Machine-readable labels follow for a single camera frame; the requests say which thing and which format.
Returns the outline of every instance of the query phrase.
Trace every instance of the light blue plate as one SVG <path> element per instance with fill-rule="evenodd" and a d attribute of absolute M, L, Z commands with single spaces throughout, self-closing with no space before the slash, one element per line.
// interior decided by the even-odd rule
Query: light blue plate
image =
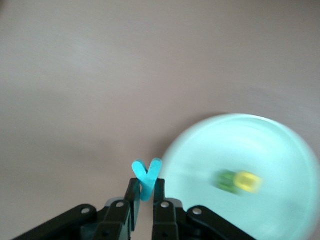
<path fill-rule="evenodd" d="M 317 158 L 300 136 L 263 117 L 196 124 L 168 149 L 160 178 L 185 210 L 206 206 L 257 240 L 306 240 L 318 222 Z"/>

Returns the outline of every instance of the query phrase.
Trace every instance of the table surface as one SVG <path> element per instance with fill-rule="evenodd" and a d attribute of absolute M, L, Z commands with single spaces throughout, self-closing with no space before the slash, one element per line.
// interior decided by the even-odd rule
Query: table surface
<path fill-rule="evenodd" d="M 315 0 L 0 0 L 1 239 L 101 209 L 135 159 L 221 113 L 281 122 L 319 158 L 319 39 Z M 132 239 L 151 231 L 143 202 Z"/>

